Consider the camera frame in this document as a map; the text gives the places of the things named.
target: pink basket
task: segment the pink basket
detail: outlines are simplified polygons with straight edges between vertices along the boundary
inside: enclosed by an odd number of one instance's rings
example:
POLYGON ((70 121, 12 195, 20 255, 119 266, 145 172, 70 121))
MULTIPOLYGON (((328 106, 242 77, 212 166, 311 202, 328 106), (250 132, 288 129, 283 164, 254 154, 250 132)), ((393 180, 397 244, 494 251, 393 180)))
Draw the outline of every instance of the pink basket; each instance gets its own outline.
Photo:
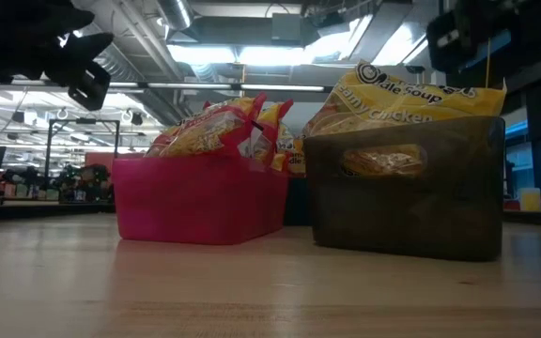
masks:
POLYGON ((124 239, 238 244, 283 227, 287 177, 224 156, 114 162, 124 239))

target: brown plastic bin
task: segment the brown plastic bin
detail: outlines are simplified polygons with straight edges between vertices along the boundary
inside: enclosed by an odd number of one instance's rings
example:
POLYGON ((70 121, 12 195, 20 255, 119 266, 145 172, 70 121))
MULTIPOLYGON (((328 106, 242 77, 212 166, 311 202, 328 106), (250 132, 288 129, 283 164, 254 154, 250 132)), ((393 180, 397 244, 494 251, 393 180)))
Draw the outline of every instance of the brown plastic bin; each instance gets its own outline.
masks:
POLYGON ((487 261, 502 247, 504 121, 464 117, 304 141, 314 238, 335 248, 487 261), (414 176, 349 177, 344 153, 415 144, 414 176))

